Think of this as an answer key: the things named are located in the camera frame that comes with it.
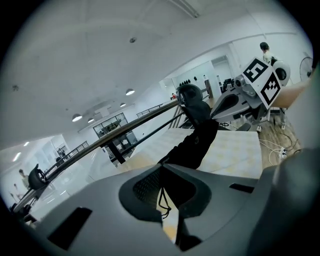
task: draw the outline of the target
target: black sleeve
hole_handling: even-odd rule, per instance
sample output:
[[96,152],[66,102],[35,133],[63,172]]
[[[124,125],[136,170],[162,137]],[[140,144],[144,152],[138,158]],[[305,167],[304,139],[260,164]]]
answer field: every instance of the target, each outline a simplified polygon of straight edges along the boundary
[[158,164],[175,164],[191,169],[200,166],[211,143],[217,135],[219,123],[209,119],[199,124],[194,132],[185,137],[183,142],[175,146]]

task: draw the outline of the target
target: gray panel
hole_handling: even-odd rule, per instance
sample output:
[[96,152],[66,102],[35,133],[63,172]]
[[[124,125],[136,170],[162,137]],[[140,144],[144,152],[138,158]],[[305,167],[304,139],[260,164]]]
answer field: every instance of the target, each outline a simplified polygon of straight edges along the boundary
[[264,169],[249,200],[237,215],[218,232],[186,251],[184,255],[210,255],[212,252],[223,256],[247,255],[250,236],[268,200],[275,169],[275,166]]
[[257,179],[213,174],[172,165],[178,170],[206,183],[212,192],[211,200],[200,216],[185,219],[186,227],[192,236],[206,240],[221,229],[238,213],[241,206],[251,195],[229,186],[233,183],[255,187]]
[[176,255],[180,250],[159,223],[130,215],[119,201],[119,189],[150,167],[95,181],[51,211],[37,227],[48,237],[77,207],[92,210],[69,252],[75,255]]

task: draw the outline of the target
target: ceiling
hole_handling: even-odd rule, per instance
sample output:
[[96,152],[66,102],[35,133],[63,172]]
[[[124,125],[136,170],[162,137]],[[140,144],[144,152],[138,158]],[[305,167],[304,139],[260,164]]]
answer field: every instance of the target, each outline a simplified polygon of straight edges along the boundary
[[[73,114],[132,104],[164,78],[151,50],[172,27],[222,0],[53,0],[41,5],[11,45],[0,72],[0,149],[78,129]],[[135,43],[129,40],[136,37]],[[126,96],[128,88],[136,93]]]

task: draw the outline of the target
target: white robot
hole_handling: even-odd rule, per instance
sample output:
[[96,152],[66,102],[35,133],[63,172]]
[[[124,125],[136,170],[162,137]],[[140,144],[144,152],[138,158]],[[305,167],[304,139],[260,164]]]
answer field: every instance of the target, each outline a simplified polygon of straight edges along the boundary
[[289,78],[290,67],[284,61],[277,60],[271,66],[253,58],[234,79],[234,88],[218,99],[210,117],[224,123],[245,116],[253,125],[259,124]]

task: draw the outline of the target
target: fan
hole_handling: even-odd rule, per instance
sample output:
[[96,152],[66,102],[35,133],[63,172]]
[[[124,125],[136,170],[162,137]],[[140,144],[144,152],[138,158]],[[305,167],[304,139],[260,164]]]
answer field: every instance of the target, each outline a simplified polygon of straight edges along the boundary
[[310,57],[305,57],[300,64],[300,78],[301,81],[306,81],[310,75],[311,75],[311,71],[312,71],[312,62],[313,59]]

